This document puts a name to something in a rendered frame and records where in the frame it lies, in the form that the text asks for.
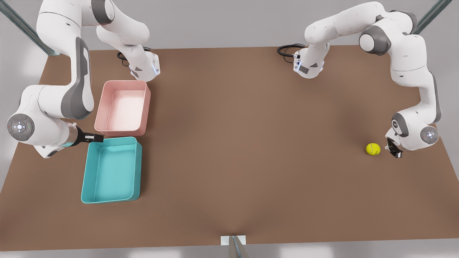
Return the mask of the teal rectangular tray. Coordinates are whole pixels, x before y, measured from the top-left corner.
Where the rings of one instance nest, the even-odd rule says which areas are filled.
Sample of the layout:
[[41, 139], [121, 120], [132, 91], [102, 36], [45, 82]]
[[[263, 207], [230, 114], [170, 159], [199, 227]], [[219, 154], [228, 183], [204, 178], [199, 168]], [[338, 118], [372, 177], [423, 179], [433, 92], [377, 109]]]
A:
[[134, 137], [108, 138], [88, 146], [81, 201], [134, 201], [141, 190], [142, 145]]

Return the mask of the pink rectangular tray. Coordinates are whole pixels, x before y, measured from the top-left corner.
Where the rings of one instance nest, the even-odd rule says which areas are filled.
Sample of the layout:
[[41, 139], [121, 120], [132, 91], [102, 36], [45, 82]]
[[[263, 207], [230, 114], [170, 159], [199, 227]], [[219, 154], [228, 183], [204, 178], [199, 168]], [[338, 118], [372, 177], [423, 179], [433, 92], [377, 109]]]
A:
[[146, 132], [151, 91], [145, 81], [105, 82], [94, 128], [107, 137], [142, 137]]

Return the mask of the silver frame post with foot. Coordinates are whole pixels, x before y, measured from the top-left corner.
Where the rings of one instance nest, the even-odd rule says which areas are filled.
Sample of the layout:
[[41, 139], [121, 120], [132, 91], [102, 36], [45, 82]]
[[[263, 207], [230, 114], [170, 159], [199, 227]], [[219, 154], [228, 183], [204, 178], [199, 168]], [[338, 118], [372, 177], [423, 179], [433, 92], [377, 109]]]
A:
[[228, 245], [228, 258], [250, 258], [245, 248], [245, 235], [221, 236], [220, 245]]

